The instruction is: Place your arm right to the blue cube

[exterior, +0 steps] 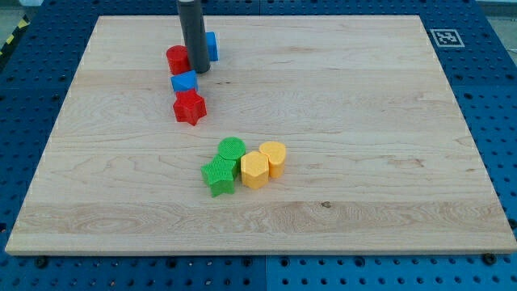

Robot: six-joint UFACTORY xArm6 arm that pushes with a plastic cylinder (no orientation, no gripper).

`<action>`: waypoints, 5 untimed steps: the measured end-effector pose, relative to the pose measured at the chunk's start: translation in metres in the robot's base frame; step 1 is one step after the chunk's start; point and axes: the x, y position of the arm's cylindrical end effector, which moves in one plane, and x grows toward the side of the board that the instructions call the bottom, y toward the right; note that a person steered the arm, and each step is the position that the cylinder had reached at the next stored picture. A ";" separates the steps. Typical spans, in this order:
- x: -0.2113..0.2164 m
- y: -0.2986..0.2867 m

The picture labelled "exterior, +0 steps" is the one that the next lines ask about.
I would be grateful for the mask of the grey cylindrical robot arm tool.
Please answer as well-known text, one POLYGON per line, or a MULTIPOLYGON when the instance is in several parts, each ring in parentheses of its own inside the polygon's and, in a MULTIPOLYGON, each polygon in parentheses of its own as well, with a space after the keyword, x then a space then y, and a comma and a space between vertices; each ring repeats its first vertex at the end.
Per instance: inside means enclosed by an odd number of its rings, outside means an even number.
POLYGON ((176 4, 190 65, 204 74, 210 70, 210 59, 201 1, 178 0, 176 4))

